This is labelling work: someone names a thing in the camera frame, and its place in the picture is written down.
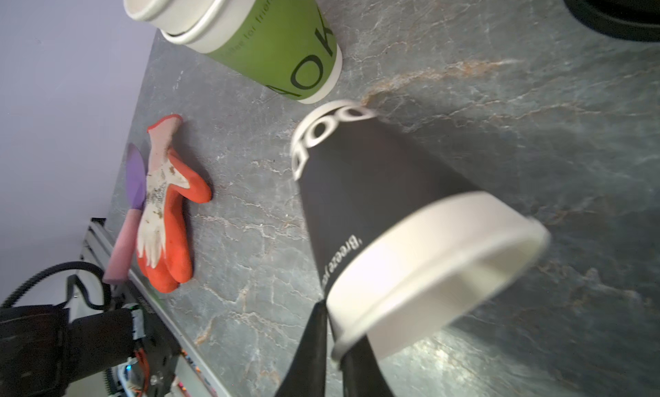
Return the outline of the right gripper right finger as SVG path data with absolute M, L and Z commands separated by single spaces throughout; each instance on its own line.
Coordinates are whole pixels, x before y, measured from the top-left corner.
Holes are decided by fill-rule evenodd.
M 366 336 L 340 361 L 344 397 L 394 397 Z

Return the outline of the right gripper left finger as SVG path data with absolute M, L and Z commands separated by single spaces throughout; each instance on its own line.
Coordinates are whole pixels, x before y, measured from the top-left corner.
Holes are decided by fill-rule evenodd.
M 324 397 L 328 350 L 328 310 L 314 305 L 294 359 L 275 397 Z

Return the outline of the black paper coffee cup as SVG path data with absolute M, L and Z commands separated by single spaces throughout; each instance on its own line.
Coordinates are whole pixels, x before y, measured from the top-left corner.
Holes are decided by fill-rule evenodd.
M 551 236 L 355 101 L 309 113 L 290 143 L 335 361 L 378 359 L 510 286 Z

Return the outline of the green paper coffee cup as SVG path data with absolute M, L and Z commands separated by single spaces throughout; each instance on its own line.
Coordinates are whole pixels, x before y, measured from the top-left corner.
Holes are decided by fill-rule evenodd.
M 125 13 L 303 104 L 327 96 L 343 65 L 316 0 L 123 0 Z

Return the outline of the orange white work glove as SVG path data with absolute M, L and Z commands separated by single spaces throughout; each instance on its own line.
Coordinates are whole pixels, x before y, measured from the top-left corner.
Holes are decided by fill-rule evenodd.
M 147 129 L 151 150 L 135 254 L 142 274 L 161 293 L 177 290 L 194 276 L 183 201 L 205 204 L 212 198 L 206 181 L 173 147 L 182 124 L 180 115 L 171 114 Z

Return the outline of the purple pink silicone spatula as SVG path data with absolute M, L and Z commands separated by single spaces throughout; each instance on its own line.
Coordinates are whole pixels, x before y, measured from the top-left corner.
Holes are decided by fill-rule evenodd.
M 139 148 L 135 144 L 129 144 L 125 159 L 125 195 L 129 210 L 102 278 L 105 284 L 120 285 L 128 280 L 146 199 L 146 175 L 144 158 Z

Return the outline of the stack of black cup lids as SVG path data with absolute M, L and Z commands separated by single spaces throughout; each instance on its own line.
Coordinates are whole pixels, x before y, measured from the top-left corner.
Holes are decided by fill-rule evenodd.
M 563 0 L 584 26 L 624 41 L 659 41 L 659 0 Z

